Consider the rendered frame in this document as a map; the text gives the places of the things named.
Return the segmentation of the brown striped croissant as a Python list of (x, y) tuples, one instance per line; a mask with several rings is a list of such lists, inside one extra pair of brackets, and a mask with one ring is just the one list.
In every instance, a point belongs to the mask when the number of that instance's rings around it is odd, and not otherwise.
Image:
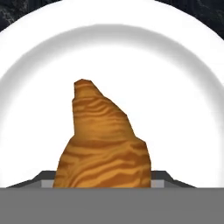
[(62, 152), (55, 188), (149, 188), (151, 159), (127, 115), (90, 80), (74, 83), (74, 135)]

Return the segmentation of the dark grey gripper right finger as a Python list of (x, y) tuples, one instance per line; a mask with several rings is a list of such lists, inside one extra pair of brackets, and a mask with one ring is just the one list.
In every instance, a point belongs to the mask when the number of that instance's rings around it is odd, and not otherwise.
[(173, 179), (166, 171), (151, 172), (151, 187), (152, 188), (193, 188), (184, 182)]

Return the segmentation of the white round plate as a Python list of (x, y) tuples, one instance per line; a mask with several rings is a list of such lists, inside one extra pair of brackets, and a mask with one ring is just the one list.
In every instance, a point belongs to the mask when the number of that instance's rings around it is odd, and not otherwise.
[(224, 40), (153, 0), (62, 0), (0, 32), (0, 187), (57, 170), (81, 79), (127, 115), (151, 171), (224, 187)]

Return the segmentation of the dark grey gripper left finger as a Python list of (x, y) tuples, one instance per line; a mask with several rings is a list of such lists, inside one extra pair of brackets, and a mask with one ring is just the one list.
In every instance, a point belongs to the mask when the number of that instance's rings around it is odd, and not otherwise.
[(10, 188), (52, 188), (56, 171), (41, 171), (33, 179), (11, 185)]

